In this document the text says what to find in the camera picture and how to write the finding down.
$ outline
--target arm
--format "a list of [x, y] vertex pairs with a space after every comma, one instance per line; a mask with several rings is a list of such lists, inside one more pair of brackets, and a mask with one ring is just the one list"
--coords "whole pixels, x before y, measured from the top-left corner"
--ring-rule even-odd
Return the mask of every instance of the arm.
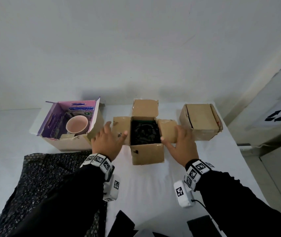
[[[163, 137], [162, 143], [174, 159], [188, 170], [199, 159], [190, 130], [177, 126], [178, 139], [173, 147]], [[196, 184], [206, 210], [228, 236], [265, 236], [281, 234], [281, 213], [272, 209], [227, 172], [209, 171]]]
[[[92, 153], [113, 161], [119, 154], [127, 131], [116, 141], [107, 122], [91, 140]], [[40, 203], [10, 233], [20, 236], [79, 236], [86, 234], [94, 214], [103, 204], [104, 174], [100, 168], [86, 165], [78, 168], [52, 195]]]

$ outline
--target black sleeve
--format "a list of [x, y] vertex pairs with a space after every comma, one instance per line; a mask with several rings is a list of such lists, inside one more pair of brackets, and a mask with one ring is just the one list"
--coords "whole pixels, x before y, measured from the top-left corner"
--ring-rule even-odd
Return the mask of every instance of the black sleeve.
[[[188, 170], [191, 160], [186, 165]], [[258, 199], [229, 173], [209, 171], [196, 184], [206, 210], [227, 237], [281, 236], [281, 213]]]
[[10, 234], [17, 236], [83, 237], [103, 200], [104, 173], [86, 165], [29, 213]]

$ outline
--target pink cup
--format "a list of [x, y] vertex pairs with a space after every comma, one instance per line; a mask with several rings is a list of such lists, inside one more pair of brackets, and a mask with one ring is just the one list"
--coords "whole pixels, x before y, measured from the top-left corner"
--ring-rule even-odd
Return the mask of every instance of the pink cup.
[[74, 116], [66, 124], [66, 130], [69, 133], [82, 135], [87, 133], [89, 129], [89, 121], [85, 116]]

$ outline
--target white wall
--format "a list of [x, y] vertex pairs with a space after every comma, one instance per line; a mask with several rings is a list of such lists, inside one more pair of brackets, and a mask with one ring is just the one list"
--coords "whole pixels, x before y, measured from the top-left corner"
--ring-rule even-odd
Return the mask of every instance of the white wall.
[[0, 110], [101, 95], [215, 100], [281, 46], [281, 0], [0, 0]]
[[253, 101], [228, 126], [237, 143], [260, 145], [281, 134], [281, 125], [251, 127], [253, 122], [269, 111], [281, 98], [281, 71], [258, 93]]

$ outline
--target cardboard box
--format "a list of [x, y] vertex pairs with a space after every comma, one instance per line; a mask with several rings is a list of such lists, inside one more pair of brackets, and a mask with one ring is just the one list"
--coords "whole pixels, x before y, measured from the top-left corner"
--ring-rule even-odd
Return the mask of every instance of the cardboard box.
[[[100, 98], [86, 101], [46, 102], [30, 128], [30, 133], [42, 137], [60, 151], [91, 149], [91, 139], [104, 125], [99, 105]], [[86, 134], [75, 136], [67, 133], [66, 123], [75, 115], [85, 115], [88, 118], [90, 127]]]
[[114, 117], [112, 134], [115, 138], [119, 138], [124, 131], [128, 131], [128, 136], [125, 140], [125, 145], [130, 146], [133, 165], [148, 165], [154, 163], [163, 163], [164, 146], [162, 143], [134, 145], [130, 144], [131, 121], [156, 121], [159, 127], [160, 136], [164, 136], [171, 143], [177, 140], [174, 126], [177, 125], [175, 120], [156, 119], [158, 116], [158, 101], [157, 100], [142, 100], [134, 101], [132, 117]]
[[181, 125], [189, 127], [196, 141], [209, 141], [223, 130], [223, 124], [212, 104], [185, 104]]

